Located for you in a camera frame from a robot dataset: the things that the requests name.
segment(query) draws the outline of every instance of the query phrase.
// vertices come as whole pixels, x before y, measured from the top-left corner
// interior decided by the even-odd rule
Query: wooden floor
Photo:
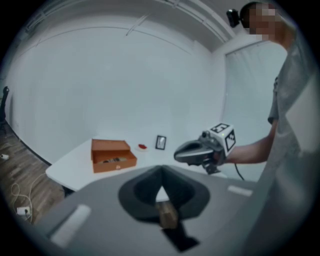
[[[0,154],[9,155],[9,159],[0,159],[0,188],[9,208],[29,206],[27,198],[19,196],[14,203],[16,196],[11,194],[11,186],[17,183],[20,186],[22,195],[29,195],[32,182],[44,174],[49,167],[46,163],[37,158],[21,143],[11,128],[6,125],[7,135],[0,131]],[[15,185],[13,193],[17,194],[18,187]],[[42,175],[32,186],[31,201],[33,205],[32,223],[36,223],[51,207],[64,199],[64,191],[61,185]]]

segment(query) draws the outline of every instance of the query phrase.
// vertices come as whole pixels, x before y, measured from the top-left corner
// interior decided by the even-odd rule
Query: gray shirt
[[[273,102],[268,122],[272,124],[273,120],[278,120],[278,124],[264,173],[275,172],[288,154],[298,156],[300,152],[286,113],[305,88],[315,66],[309,46],[303,35],[297,31],[295,40],[288,49],[287,57],[274,82]]]

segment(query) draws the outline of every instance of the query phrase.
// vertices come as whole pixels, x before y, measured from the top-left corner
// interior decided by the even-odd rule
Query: person
[[[267,118],[271,124],[269,133],[252,144],[236,146],[225,163],[267,161],[264,170],[275,171],[287,154],[299,154],[299,144],[286,119],[286,112],[303,91],[315,62],[303,35],[289,25],[273,5],[250,2],[241,9],[239,18],[249,34],[261,35],[263,40],[281,45],[287,51],[287,57],[273,85],[273,101]]]

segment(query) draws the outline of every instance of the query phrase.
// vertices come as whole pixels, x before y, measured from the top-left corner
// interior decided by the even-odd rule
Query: open box
[[[126,160],[104,162],[123,158]],[[120,170],[137,164],[137,158],[124,140],[92,139],[91,160],[94,173]]]

